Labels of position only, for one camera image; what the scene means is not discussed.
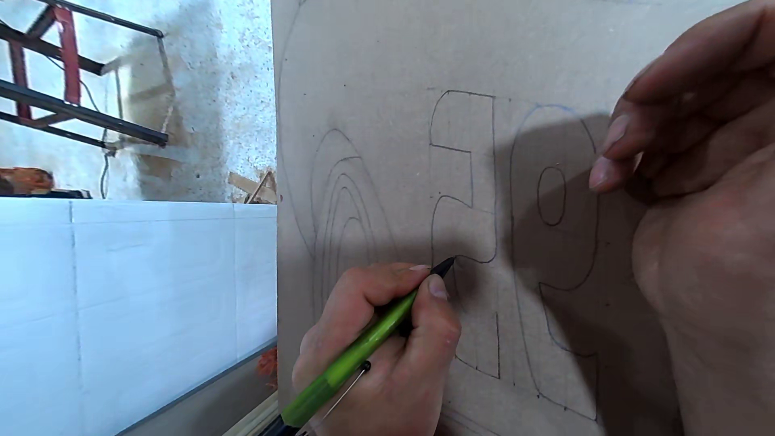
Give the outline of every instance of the curved lines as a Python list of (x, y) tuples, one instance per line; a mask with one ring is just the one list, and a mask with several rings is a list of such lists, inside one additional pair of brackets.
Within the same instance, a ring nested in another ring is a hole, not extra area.
[[(329, 130), (321, 139), (309, 189), (315, 222), (313, 308), (319, 317), (340, 269), (394, 260), (397, 249), (368, 169), (340, 130)], [(360, 232), (348, 231), (355, 225)], [(363, 256), (347, 257), (361, 249)]]
[[(351, 189), (356, 191), (357, 196), (353, 195)], [(365, 210), (365, 206), (363, 205), (363, 196), (360, 194), (360, 190), (358, 189), (357, 185), (355, 185), (352, 178), (344, 173), (339, 174), (339, 176), (337, 176), (334, 180), (333, 184), (329, 186), (329, 190), (330, 195), (325, 197), (325, 206), (328, 209), (325, 212), (325, 226), (318, 230), (318, 237), (315, 240), (316, 269), (320, 269), (320, 277), (319, 279), (315, 280), (315, 283), (320, 284), (321, 286), (321, 289), (319, 292), (317, 292), (319, 306), (315, 308), (318, 315), (322, 313), (322, 308), (325, 305), (328, 294), (338, 276), (339, 255), (338, 253), (337, 255), (333, 255), (332, 251), (334, 250), (334, 244), (340, 246), (341, 235), (343, 234), (344, 227), (348, 224), (348, 222), (350, 222), (351, 219), (358, 220), (358, 222), (361, 224), (361, 228), (363, 229), (364, 242), (366, 243), (368, 253), (372, 252), (372, 246), (374, 244), (374, 241), (370, 240), (370, 236), (373, 236), (370, 234), (370, 226), (369, 232), (367, 232), (366, 227), (363, 226), (364, 221), (366, 221), (367, 225), (370, 224), (370, 222), (368, 220), (368, 214)], [(353, 207), (355, 208), (356, 216), (340, 217), (339, 207), (343, 202), (343, 194), (346, 194), (349, 197)], [(344, 224), (339, 221), (340, 218), (345, 220)], [(338, 229), (336, 227), (337, 224), (339, 224), (341, 227), (338, 235)]]
[[(541, 207), (541, 181), (543, 180), (544, 174), (546, 174), (548, 170), (557, 171), (560, 174), (560, 177), (563, 179), (563, 204), (562, 204), (562, 208), (560, 209), (560, 213), (558, 214), (557, 219), (555, 221), (548, 220), (543, 215), (543, 208)], [(563, 173), (563, 170), (555, 166), (544, 168), (543, 171), (541, 171), (541, 175), (538, 177), (538, 186), (536, 188), (536, 205), (538, 207), (539, 217), (541, 218), (541, 221), (543, 221), (544, 224), (546, 224), (549, 227), (554, 227), (563, 221), (563, 218), (565, 217), (565, 203), (567, 201), (567, 197), (568, 197), (567, 180), (565, 179), (565, 173)]]
[(366, 238), (366, 231), (363, 228), (363, 224), (360, 222), (359, 218), (356, 218), (355, 216), (351, 216), (350, 218), (347, 218), (347, 221), (345, 221), (344, 225), (342, 226), (342, 231), (339, 233), (339, 236), (337, 237), (337, 241), (339, 241), (339, 244), (336, 245), (336, 254), (334, 258), (336, 259), (336, 263), (334, 264), (334, 271), (337, 275), (339, 275), (339, 261), (342, 258), (342, 243), (341, 241), (344, 239), (344, 235), (347, 234), (347, 226), (350, 225), (350, 223), (355, 222), (360, 227), (360, 234), (363, 235), (363, 238)]
[[(511, 218), (511, 235), (512, 235), (511, 237), (512, 238), (515, 237), (515, 235), (516, 235), (516, 233), (515, 233), (515, 226), (517, 224), (516, 223), (516, 218), (515, 218), (515, 213), (514, 213), (514, 208), (515, 208), (515, 206), (514, 206), (514, 204), (515, 204), (515, 188), (514, 188), (514, 184), (515, 184), (515, 180), (514, 180), (514, 177), (515, 177), (515, 168), (514, 168), (514, 166), (515, 166), (515, 151), (516, 151), (519, 139), (522, 137), (522, 134), (525, 132), (525, 126), (527, 125), (527, 122), (530, 119), (530, 117), (533, 114), (535, 114), (536, 112), (538, 112), (539, 110), (546, 109), (546, 108), (559, 109), (561, 111), (569, 113), (575, 119), (577, 119), (579, 121), (579, 124), (581, 125), (583, 131), (584, 131), (585, 137), (589, 141), (589, 144), (591, 146), (592, 154), (596, 153), (596, 147), (595, 147), (595, 144), (594, 144), (594, 139), (592, 138), (592, 135), (591, 135), (591, 132), (590, 132), (589, 128), (587, 127), (587, 125), (584, 122), (584, 120), (574, 110), (572, 110), (571, 108), (568, 108), (568, 107), (562, 106), (562, 105), (539, 105), (539, 104), (536, 104), (535, 106), (533, 106), (533, 108), (531, 108), (528, 111), (527, 115), (522, 120), (522, 122), (520, 123), (520, 125), (519, 125), (519, 127), (517, 129), (517, 134), (516, 134), (514, 143), (512, 144), (510, 154), (509, 154), (508, 194), (509, 194), (509, 198), (511, 199), (511, 217), (510, 218)], [(556, 219), (554, 221), (548, 221), (543, 216), (541, 208), (540, 208), (540, 189), (539, 189), (540, 188), (540, 182), (541, 182), (541, 179), (543, 178), (544, 174), (546, 173), (546, 171), (551, 169), (551, 168), (557, 170), (560, 173), (560, 175), (562, 177), (562, 181), (563, 181), (563, 198), (562, 198), (563, 205), (562, 205), (562, 209), (561, 209), (561, 214), (558, 217), (558, 219)], [(537, 182), (537, 187), (536, 187), (536, 205), (537, 205), (536, 207), (538, 209), (538, 214), (539, 214), (539, 218), (540, 218), (541, 223), (543, 225), (548, 226), (548, 227), (555, 227), (555, 226), (560, 225), (560, 223), (563, 222), (563, 218), (565, 216), (566, 207), (567, 207), (566, 203), (567, 203), (567, 179), (566, 179), (565, 174), (562, 172), (561, 169), (559, 169), (559, 168), (557, 168), (557, 167), (555, 167), (553, 165), (550, 165), (550, 166), (544, 168), (541, 171), (541, 174), (539, 176), (539, 180)], [(578, 282), (576, 282), (576, 283), (573, 283), (571, 285), (567, 285), (567, 286), (564, 286), (564, 287), (556, 286), (556, 285), (551, 285), (551, 284), (549, 284), (547, 282), (541, 282), (541, 281), (538, 282), (538, 291), (539, 291), (539, 296), (540, 296), (540, 299), (541, 299), (542, 316), (543, 316), (543, 319), (544, 319), (544, 321), (546, 323), (546, 331), (547, 331), (547, 333), (548, 333), (548, 335), (549, 335), (553, 345), (558, 347), (560, 350), (562, 350), (564, 352), (567, 352), (567, 353), (570, 353), (571, 355), (573, 355), (573, 356), (575, 356), (577, 358), (592, 358), (592, 359), (594, 359), (595, 377), (596, 377), (596, 379), (595, 379), (595, 387), (594, 387), (594, 389), (595, 389), (595, 392), (594, 392), (594, 416), (589, 416), (587, 414), (584, 414), (584, 413), (580, 412), (579, 410), (575, 410), (575, 409), (573, 409), (571, 407), (568, 407), (566, 404), (558, 402), (558, 401), (552, 399), (551, 397), (545, 395), (544, 392), (541, 390), (541, 387), (539, 385), (539, 380), (536, 377), (536, 371), (533, 368), (533, 362), (532, 362), (532, 359), (531, 359), (531, 351), (530, 351), (531, 347), (530, 347), (530, 345), (528, 343), (527, 337), (525, 336), (525, 320), (524, 320), (524, 318), (525, 318), (525, 312), (524, 312), (525, 307), (524, 307), (524, 302), (522, 301), (523, 298), (520, 298), (520, 295), (519, 295), (520, 292), (518, 290), (516, 292), (516, 296), (517, 296), (516, 303), (517, 303), (517, 312), (518, 312), (518, 315), (519, 315), (518, 316), (518, 318), (519, 318), (519, 326), (520, 326), (520, 331), (522, 333), (522, 343), (523, 343), (523, 346), (524, 346), (524, 349), (525, 349), (526, 362), (527, 362), (528, 370), (529, 370), (529, 373), (530, 373), (530, 378), (531, 378), (531, 380), (533, 382), (533, 386), (536, 389), (538, 397), (539, 398), (543, 398), (543, 399), (549, 401), (550, 403), (553, 403), (553, 404), (557, 405), (558, 407), (562, 407), (566, 411), (570, 411), (570, 412), (572, 412), (574, 414), (577, 414), (577, 415), (579, 415), (581, 417), (584, 417), (584, 418), (592, 420), (592, 421), (597, 421), (597, 419), (598, 419), (598, 412), (597, 412), (597, 408), (598, 408), (598, 386), (597, 386), (597, 384), (598, 384), (598, 380), (599, 380), (599, 377), (598, 377), (598, 372), (599, 372), (598, 353), (596, 351), (592, 351), (590, 353), (576, 352), (576, 351), (572, 350), (571, 348), (567, 347), (566, 345), (562, 344), (560, 341), (558, 341), (556, 339), (556, 335), (552, 331), (551, 323), (549, 322), (549, 314), (547, 313), (546, 300), (545, 300), (545, 295), (544, 295), (544, 289), (545, 288), (546, 289), (555, 289), (555, 290), (560, 290), (560, 291), (565, 291), (565, 292), (574, 291), (576, 289), (579, 289), (589, 279), (589, 277), (590, 277), (590, 275), (591, 275), (591, 273), (592, 273), (592, 271), (594, 269), (595, 259), (597, 258), (597, 254), (598, 254), (598, 230), (599, 230), (599, 223), (600, 223), (600, 203), (599, 203), (599, 198), (597, 196), (594, 197), (594, 214), (595, 214), (595, 217), (594, 217), (594, 229), (593, 229), (593, 235), (592, 235), (592, 237), (593, 237), (593, 243), (592, 243), (593, 246), (592, 246), (592, 251), (591, 251), (591, 254), (590, 254), (590, 262), (589, 262), (589, 266), (586, 268), (586, 270), (585, 270), (583, 276), (580, 278), (580, 280)], [(513, 241), (512, 241), (511, 249), (512, 250), (516, 249), (516, 243), (514, 243)], [(517, 271), (516, 270), (514, 270), (513, 277), (514, 277), (515, 288), (519, 289), (518, 279), (517, 279)]]
[[(436, 263), (436, 260), (433, 258), (434, 253), (433, 253), (433, 249), (432, 249), (433, 248), (433, 241), (434, 241), (434, 236), (433, 236), (433, 234), (434, 234), (434, 232), (433, 232), (434, 225), (433, 224), (436, 221), (436, 210), (439, 208), (439, 203), (441, 203), (441, 201), (443, 199), (450, 199), (452, 201), (456, 201), (456, 202), (464, 205), (465, 207), (467, 207), (469, 209), (473, 209), (469, 204), (467, 204), (463, 200), (458, 199), (458, 198), (453, 197), (453, 196), (447, 196), (447, 195), (439, 196), (439, 198), (436, 200), (436, 204), (433, 207), (433, 214), (431, 215), (431, 263), (432, 264)], [(455, 257), (456, 258), (468, 259), (468, 260), (476, 262), (478, 264), (488, 264), (488, 263), (492, 262), (493, 260), (495, 260), (495, 257), (497, 255), (498, 255), (498, 239), (495, 238), (495, 249), (494, 249), (494, 252), (493, 252), (492, 256), (489, 259), (485, 260), (485, 261), (482, 261), (482, 260), (479, 260), (479, 259), (476, 259), (476, 258), (472, 258), (471, 256), (466, 256), (465, 254), (457, 254)]]
[[(471, 284), (467, 274), (474, 270), (487, 274), (478, 265), (493, 262), (500, 247), (494, 96), (444, 91), (433, 106), (428, 138), (431, 186), (439, 195), (431, 215), (432, 263), (439, 260), (442, 251), (456, 250), (443, 253), (459, 258), (452, 268), (451, 291), (456, 295), (451, 300), (463, 323), (470, 327), (454, 357), (480, 374), (500, 379), (498, 308), (486, 299), (466, 298), (460, 291), (461, 286)], [(453, 246), (444, 246), (445, 241)], [(463, 259), (472, 263), (460, 263)]]
[(494, 95), (481, 94), (479, 92), (462, 91), (462, 90), (459, 90), (459, 89), (447, 89), (446, 91), (444, 91), (444, 93), (441, 94), (439, 99), (436, 100), (436, 104), (433, 105), (433, 112), (431, 112), (431, 122), (428, 124), (428, 138), (431, 141), (431, 145), (435, 145), (433, 143), (433, 117), (436, 115), (436, 110), (439, 108), (439, 103), (444, 99), (444, 97), (447, 94), (451, 94), (453, 92), (459, 92), (460, 94), (467, 94), (467, 95), (478, 95), (480, 97), (488, 97), (490, 99), (495, 100), (495, 96)]
[(301, 7), (306, 3), (306, 0), (301, 0), (298, 3), (298, 7), (296, 8), (296, 12), (294, 12), (293, 19), (291, 20), (291, 28), (288, 29), (288, 34), (285, 36), (285, 42), (283, 44), (283, 51), (280, 55), (280, 62), (276, 63), (274, 65), (274, 73), (277, 75), (277, 86), (274, 89), (274, 105), (275, 105), (275, 112), (277, 114), (277, 166), (280, 167), (281, 171), (279, 171), (279, 175), (277, 178), (284, 178), (285, 179), (285, 186), (287, 187), (287, 191), (285, 193), (286, 196), (288, 196), (288, 201), (291, 203), (291, 208), (294, 210), (294, 221), (296, 222), (296, 228), (298, 229), (299, 234), (301, 235), (301, 239), (304, 241), (304, 245), (307, 247), (307, 252), (309, 253), (310, 257), (314, 257), (315, 252), (312, 244), (310, 244), (310, 241), (307, 240), (307, 236), (305, 235), (304, 230), (301, 228), (301, 223), (299, 223), (295, 204), (294, 204), (294, 195), (293, 195), (293, 189), (291, 189), (291, 184), (288, 182), (288, 168), (285, 166), (285, 154), (284, 154), (284, 148), (282, 147), (282, 129), (280, 128), (280, 114), (281, 114), (281, 105), (282, 105), (282, 98), (281, 98), (281, 90), (282, 90), (282, 83), (283, 83), (283, 66), (285, 64), (285, 53), (288, 50), (288, 44), (291, 42), (291, 35), (293, 34), (294, 28), (296, 27), (296, 19), (298, 18), (299, 12), (301, 11)]
[[(513, 189), (514, 189), (514, 187), (513, 187), (514, 151), (516, 149), (517, 142), (519, 140), (519, 137), (522, 135), (524, 127), (525, 127), (528, 119), (530, 118), (530, 116), (533, 115), (534, 113), (536, 113), (538, 110), (544, 109), (544, 108), (561, 109), (564, 112), (568, 112), (570, 115), (572, 115), (575, 118), (577, 118), (577, 120), (579, 121), (579, 124), (584, 129), (585, 136), (587, 137), (587, 139), (589, 139), (589, 144), (590, 144), (590, 146), (592, 148), (592, 153), (593, 154), (596, 153), (596, 147), (594, 145), (594, 139), (592, 138), (592, 134), (591, 134), (589, 128), (587, 127), (587, 124), (576, 113), (576, 111), (574, 111), (571, 108), (568, 108), (566, 106), (562, 106), (562, 105), (536, 105), (536, 106), (534, 106), (528, 112), (527, 116), (525, 116), (525, 118), (523, 119), (522, 123), (520, 124), (519, 129), (517, 130), (517, 136), (516, 136), (516, 138), (514, 140), (514, 144), (511, 147), (511, 153), (509, 154), (509, 175), (508, 175), (508, 177), (509, 177), (509, 186), (508, 186), (508, 189), (509, 189), (509, 195), (512, 198), (512, 202), (513, 202), (513, 199), (514, 199), (514, 192), (513, 192)], [(563, 174), (563, 181), (564, 182), (566, 181), (565, 174)], [(563, 192), (564, 192), (564, 197), (563, 197), (563, 201), (564, 201), (564, 200), (567, 199), (567, 185), (565, 185), (563, 187)], [(563, 216), (564, 216), (564, 214), (565, 214), (565, 205), (563, 205)], [(598, 196), (594, 197), (594, 215), (595, 215), (595, 217), (594, 217), (594, 231), (593, 231), (593, 235), (592, 235), (593, 246), (592, 246), (592, 252), (590, 254), (590, 263), (589, 263), (589, 266), (586, 269), (586, 272), (582, 276), (581, 280), (579, 280), (577, 283), (575, 283), (573, 285), (565, 286), (565, 287), (552, 285), (551, 283), (546, 283), (546, 282), (539, 282), (539, 286), (547, 286), (547, 287), (549, 287), (551, 289), (555, 289), (555, 290), (558, 290), (558, 291), (574, 291), (574, 290), (580, 288), (589, 279), (589, 276), (592, 274), (592, 270), (594, 269), (595, 259), (598, 256), (598, 230), (599, 230), (599, 226), (600, 226), (600, 202), (599, 202), (599, 197)], [(512, 227), (511, 234), (513, 235), (514, 234), (514, 228), (513, 227), (515, 225), (515, 218), (514, 218), (514, 211), (513, 210), (511, 212), (511, 221), (512, 221), (511, 222), (511, 227)]]

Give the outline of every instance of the fingernail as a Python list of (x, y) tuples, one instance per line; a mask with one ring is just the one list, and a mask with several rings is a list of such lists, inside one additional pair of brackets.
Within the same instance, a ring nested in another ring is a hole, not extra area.
[(589, 188), (595, 189), (608, 180), (611, 174), (611, 161), (605, 157), (599, 157), (592, 165), (592, 170), (589, 172)]
[(616, 144), (616, 141), (624, 137), (625, 133), (627, 133), (629, 120), (630, 116), (627, 114), (617, 116), (614, 119), (614, 122), (608, 127), (608, 135), (605, 137), (605, 142), (603, 142), (603, 153), (610, 150)]
[(636, 74), (635, 77), (632, 78), (632, 80), (629, 82), (629, 85), (627, 85), (627, 88), (625, 88), (625, 91), (623, 93), (626, 94), (627, 91), (629, 91), (630, 88), (632, 88), (635, 82), (637, 82), (638, 79), (640, 79), (652, 67), (652, 65), (654, 65), (654, 63), (657, 62), (661, 57), (662, 55), (655, 57), (653, 61), (646, 64), (645, 67), (643, 67), (640, 71), (638, 71), (638, 74)]
[(431, 275), (428, 281), (428, 289), (431, 292), (431, 295), (436, 298), (444, 300), (450, 299), (450, 295), (446, 293), (446, 285), (444, 285), (444, 280), (436, 274)]

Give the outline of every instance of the red metal frame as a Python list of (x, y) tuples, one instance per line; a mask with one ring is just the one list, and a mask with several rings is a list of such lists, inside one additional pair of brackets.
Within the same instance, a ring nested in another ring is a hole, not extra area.
[[(49, 14), (53, 19), (47, 20), (42, 26), (38, 26), (34, 30), (31, 29), (28, 35), (40, 38), (54, 23), (57, 24), (60, 52), (64, 64), (64, 101), (80, 106), (81, 67), (78, 64), (78, 42), (75, 39), (73, 12), (60, 6), (49, 6), (43, 14)], [(9, 47), (11, 51), (13, 82), (18, 86), (28, 88), (24, 46), (18, 41), (9, 41)], [(35, 126), (50, 126), (51, 124), (70, 119), (70, 117), (62, 115), (33, 119), (29, 105), (22, 102), (16, 102), (16, 115), (19, 116), (22, 122)]]
[(73, 12), (53, 7), (53, 19), (59, 25), (59, 41), (64, 63), (64, 101), (81, 104), (81, 68), (78, 67), (78, 43), (75, 41)]
[[(24, 47), (17, 41), (8, 42), (9, 49), (11, 51), (11, 68), (13, 70), (13, 82), (18, 86), (27, 86), (27, 68), (24, 63)], [(33, 118), (32, 110), (29, 105), (22, 102), (16, 102), (16, 115), (22, 119), (23, 122), (29, 121)]]

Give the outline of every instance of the white panel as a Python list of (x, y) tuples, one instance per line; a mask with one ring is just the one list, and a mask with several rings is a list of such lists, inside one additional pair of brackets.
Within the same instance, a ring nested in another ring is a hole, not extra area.
[(74, 313), (0, 328), (0, 374), (0, 434), (81, 436)]
[[(44, 209), (52, 220), (69, 217), (67, 209)], [(69, 225), (0, 224), (0, 247), (0, 327), (75, 311)]]
[(149, 218), (74, 226), (80, 308), (149, 292), (186, 292), (209, 279), (222, 292), (233, 290), (233, 220)]
[(112, 436), (252, 354), (276, 234), (276, 206), (0, 199), (0, 435)]
[(121, 431), (236, 363), (233, 220), (132, 209), (144, 221), (75, 225), (86, 434)]
[(0, 198), (0, 225), (69, 223), (68, 200)]
[(276, 206), (265, 218), (236, 216), (237, 351), (245, 358), (277, 336)]
[(277, 219), (277, 206), (274, 204), (235, 204), (234, 217), (274, 218)]
[(209, 202), (135, 202), (73, 200), (73, 223), (215, 220), (234, 217), (231, 204)]

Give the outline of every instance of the metal bar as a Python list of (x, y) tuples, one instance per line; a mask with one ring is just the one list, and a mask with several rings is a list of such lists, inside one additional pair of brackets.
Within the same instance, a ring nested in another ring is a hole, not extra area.
[[(27, 85), (27, 68), (24, 63), (24, 47), (16, 41), (9, 41), (11, 50), (11, 69), (13, 70), (13, 82), (23, 88)], [(32, 119), (33, 113), (29, 105), (22, 102), (16, 102), (16, 115), (22, 119)]]
[(16, 86), (9, 81), (0, 80), (0, 97), (6, 97), (7, 99), (16, 100), (17, 102), (24, 102), (31, 106), (50, 110), (51, 112), (68, 114), (69, 116), (85, 121), (86, 123), (124, 133), (125, 135), (158, 144), (162, 147), (167, 145), (167, 141), (169, 140), (169, 136), (165, 133), (138, 126), (135, 123), (130, 123), (123, 119), (99, 113), (83, 106), (73, 106), (50, 95)]
[(38, 15), (38, 18), (27, 30), (27, 37), (34, 40), (39, 39), (53, 25), (53, 6), (46, 8)]
[[(8, 27), (2, 23), (0, 23), (0, 40), (6, 40), (9, 42), (17, 41), (21, 43), (26, 49), (36, 51), (43, 56), (52, 57), (58, 61), (62, 61), (62, 54), (60, 53), (59, 47), (53, 45), (52, 43), (47, 43), (44, 40), (35, 40), (29, 38), (26, 34), (19, 32), (12, 27)], [(105, 67), (105, 64), (100, 64), (99, 62), (95, 62), (83, 56), (78, 57), (78, 65), (81, 67), (81, 70), (88, 71), (98, 76), (102, 75), (102, 68)]]
[(103, 21), (112, 22), (113, 24), (124, 26), (129, 29), (136, 30), (138, 32), (147, 33), (151, 36), (155, 36), (156, 38), (164, 38), (164, 33), (159, 29), (151, 29), (150, 27), (141, 26), (140, 24), (135, 24), (134, 22), (126, 21), (125, 19), (116, 18), (106, 13), (95, 11), (94, 9), (85, 8), (83, 6), (75, 5), (70, 2), (64, 2), (63, 0), (39, 0), (39, 1), (46, 3), (47, 5), (60, 6), (61, 8), (70, 9), (73, 12), (84, 14), (85, 16), (90, 16), (96, 19), (101, 19)]
[(78, 67), (78, 43), (75, 41), (73, 13), (54, 6), (53, 17), (59, 23), (59, 41), (64, 63), (64, 100), (81, 104), (81, 69)]
[(85, 144), (94, 145), (96, 147), (105, 148), (108, 150), (112, 150), (112, 148), (105, 145), (104, 142), (100, 140), (96, 140), (94, 138), (85, 137), (83, 135), (79, 135), (77, 133), (68, 132), (66, 130), (57, 129), (56, 127), (49, 127), (49, 126), (42, 126), (42, 127), (34, 127), (30, 126), (29, 124), (26, 124), (22, 121), (21, 118), (19, 118), (16, 115), (11, 115), (10, 113), (0, 112), (0, 119), (3, 119), (5, 121), (8, 121), (10, 123), (19, 124), (20, 126), (27, 126), (32, 127), (33, 129), (42, 130), (43, 132), (52, 133), (54, 135), (59, 135), (61, 137), (66, 137), (68, 139), (80, 141)]
[(26, 125), (30, 127), (45, 127), (67, 121), (69, 119), (73, 119), (73, 117), (64, 113), (52, 113), (51, 115), (41, 116), (38, 119), (31, 119), (26, 123)]

